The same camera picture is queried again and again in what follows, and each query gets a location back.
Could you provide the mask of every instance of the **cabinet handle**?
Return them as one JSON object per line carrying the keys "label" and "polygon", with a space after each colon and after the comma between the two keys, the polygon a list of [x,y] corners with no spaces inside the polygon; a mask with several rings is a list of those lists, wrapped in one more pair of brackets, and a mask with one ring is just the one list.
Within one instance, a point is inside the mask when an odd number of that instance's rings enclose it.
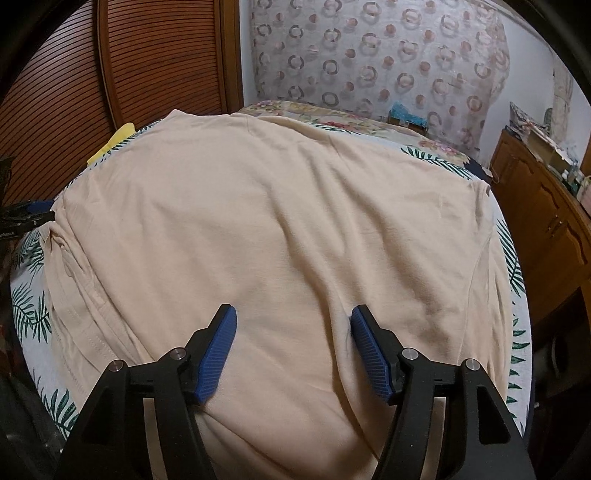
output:
{"label": "cabinet handle", "polygon": [[561,226],[562,226],[562,220],[561,220],[561,221],[559,221],[559,222],[556,224],[556,226],[555,226],[555,227],[554,227],[554,229],[552,230],[552,235],[551,235],[551,236],[554,236],[554,234],[555,234],[555,233],[558,231],[558,229],[560,229],[560,227],[561,227]]}
{"label": "cabinet handle", "polygon": [[554,222],[556,220],[558,220],[558,215],[554,215],[554,218],[552,218],[550,223],[548,223],[548,228],[546,229],[546,233],[550,232],[550,229],[552,228],[552,226],[554,225]]}

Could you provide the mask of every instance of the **wooden louvered door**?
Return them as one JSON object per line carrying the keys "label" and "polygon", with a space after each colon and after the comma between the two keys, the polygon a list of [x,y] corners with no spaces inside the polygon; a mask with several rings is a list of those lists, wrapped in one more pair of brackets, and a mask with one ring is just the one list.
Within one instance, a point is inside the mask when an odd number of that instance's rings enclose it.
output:
{"label": "wooden louvered door", "polygon": [[0,105],[4,203],[48,199],[126,122],[242,107],[238,0],[88,0]]}

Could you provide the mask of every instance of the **white bed sheet with leaf print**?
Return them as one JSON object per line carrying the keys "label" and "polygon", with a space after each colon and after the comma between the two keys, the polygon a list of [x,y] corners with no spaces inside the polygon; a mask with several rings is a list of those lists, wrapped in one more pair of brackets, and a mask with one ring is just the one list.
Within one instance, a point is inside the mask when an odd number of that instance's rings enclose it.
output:
{"label": "white bed sheet with leaf print", "polygon": [[[139,130],[132,137],[113,147],[113,149],[104,154],[80,175],[91,170],[96,165],[109,160],[112,152],[125,148],[135,137],[141,135],[156,123]],[[323,124],[310,124],[317,128],[327,129],[327,126]],[[337,135],[358,136],[361,141],[380,142],[389,148],[400,149],[406,154],[445,168],[466,180],[476,180],[476,177],[465,168],[458,167],[415,147],[396,144],[382,138],[371,137],[335,127],[330,127],[330,130]],[[505,253],[512,297],[514,340],[506,404],[517,427],[521,434],[523,434],[527,422],[531,392],[532,349],[530,317],[521,268],[513,241],[501,209],[492,193],[490,199],[497,231]],[[77,411],[67,388],[64,386],[64,382],[59,377],[57,363],[51,350],[51,323],[43,291],[43,250],[39,244],[38,230],[33,230],[20,242],[14,255],[13,265],[11,273],[12,311],[27,367],[33,377],[43,404],[50,413],[51,418],[58,425],[60,431],[67,437],[76,421]]]}

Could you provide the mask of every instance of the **yellow object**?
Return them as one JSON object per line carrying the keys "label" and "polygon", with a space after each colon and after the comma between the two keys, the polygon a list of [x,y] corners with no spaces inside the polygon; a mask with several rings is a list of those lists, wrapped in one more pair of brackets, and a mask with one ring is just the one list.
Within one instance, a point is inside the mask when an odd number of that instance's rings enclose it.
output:
{"label": "yellow object", "polygon": [[92,155],[88,161],[86,162],[87,165],[90,165],[98,158],[101,158],[104,154],[106,154],[111,148],[113,148],[116,144],[122,142],[126,138],[131,137],[135,133],[135,125],[132,123],[125,124],[120,129],[118,129],[113,136],[109,139],[106,145],[101,148],[97,153]]}

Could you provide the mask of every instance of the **beige fabric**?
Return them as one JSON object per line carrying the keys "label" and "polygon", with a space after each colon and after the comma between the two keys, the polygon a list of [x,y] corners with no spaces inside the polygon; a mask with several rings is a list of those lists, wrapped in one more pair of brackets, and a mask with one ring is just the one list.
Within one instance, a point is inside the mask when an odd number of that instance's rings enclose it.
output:
{"label": "beige fabric", "polygon": [[477,358],[505,395],[511,301],[483,182],[242,114],[174,111],[114,155],[42,233],[53,349],[78,407],[109,361],[185,345],[221,303],[238,332],[197,414],[221,479],[371,477],[393,412],[352,342],[359,303],[433,360]]}

